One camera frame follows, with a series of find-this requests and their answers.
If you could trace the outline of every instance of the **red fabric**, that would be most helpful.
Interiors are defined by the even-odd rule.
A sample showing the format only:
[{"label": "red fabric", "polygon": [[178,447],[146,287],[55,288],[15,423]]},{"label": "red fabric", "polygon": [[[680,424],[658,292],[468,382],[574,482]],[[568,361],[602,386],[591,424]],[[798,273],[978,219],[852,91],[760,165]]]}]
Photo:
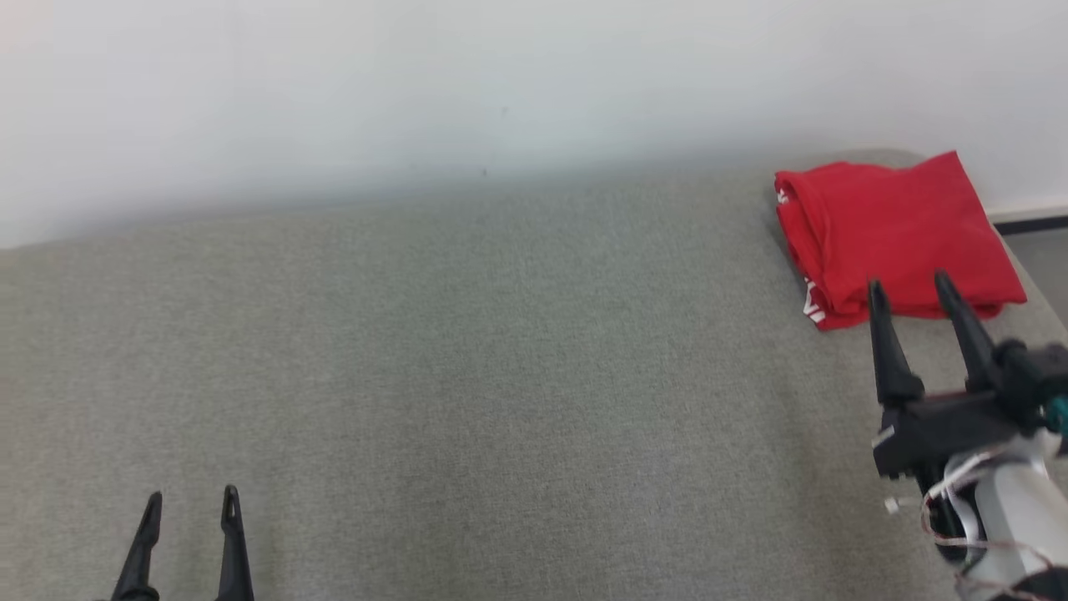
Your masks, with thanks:
[{"label": "red fabric", "polygon": [[942,318],[934,272],[945,269],[980,318],[1027,300],[957,153],[909,169],[833,162],[775,173],[779,220],[810,280],[805,315],[819,330],[867,320],[867,281],[895,314]]}]

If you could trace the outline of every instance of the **wall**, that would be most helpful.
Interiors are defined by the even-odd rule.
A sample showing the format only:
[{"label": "wall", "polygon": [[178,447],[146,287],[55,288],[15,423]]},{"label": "wall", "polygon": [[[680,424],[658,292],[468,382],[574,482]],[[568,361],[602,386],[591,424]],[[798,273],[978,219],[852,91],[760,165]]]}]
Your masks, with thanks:
[{"label": "wall", "polygon": [[959,148],[992,212],[1068,207],[1063,0],[0,2],[6,246],[131,216],[873,145]]}]

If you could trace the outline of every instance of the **black baseboard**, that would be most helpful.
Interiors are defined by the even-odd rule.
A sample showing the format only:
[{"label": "black baseboard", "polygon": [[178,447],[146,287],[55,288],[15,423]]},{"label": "black baseboard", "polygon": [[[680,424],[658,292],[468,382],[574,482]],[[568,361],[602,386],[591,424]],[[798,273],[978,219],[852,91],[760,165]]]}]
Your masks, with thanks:
[{"label": "black baseboard", "polygon": [[1068,215],[1064,217],[1046,217],[1043,219],[1027,219],[1026,221],[1007,221],[994,223],[994,228],[1003,236],[1009,234],[1025,234],[1042,230],[1068,227]]}]

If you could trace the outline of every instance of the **gray table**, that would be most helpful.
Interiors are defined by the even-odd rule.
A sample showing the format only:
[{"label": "gray table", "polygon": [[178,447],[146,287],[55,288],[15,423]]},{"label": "gray table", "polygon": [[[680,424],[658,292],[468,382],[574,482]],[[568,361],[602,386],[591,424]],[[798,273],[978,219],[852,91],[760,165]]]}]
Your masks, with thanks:
[{"label": "gray table", "polygon": [[[801,315],[767,170],[0,259],[0,598],[109,595],[161,489],[153,583],[214,599],[226,483],[262,600],[953,598],[882,508],[913,487],[875,473],[867,331]],[[991,332],[1068,342],[1021,274]],[[947,323],[898,328],[960,385]]]}]

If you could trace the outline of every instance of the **floor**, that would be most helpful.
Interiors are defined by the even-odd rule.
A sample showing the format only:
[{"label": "floor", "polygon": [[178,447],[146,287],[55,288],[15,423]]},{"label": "floor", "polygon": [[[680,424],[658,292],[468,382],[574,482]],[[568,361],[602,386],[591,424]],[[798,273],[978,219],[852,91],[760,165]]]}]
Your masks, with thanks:
[{"label": "floor", "polygon": [[1005,239],[1068,325],[1068,228],[1011,234]]}]

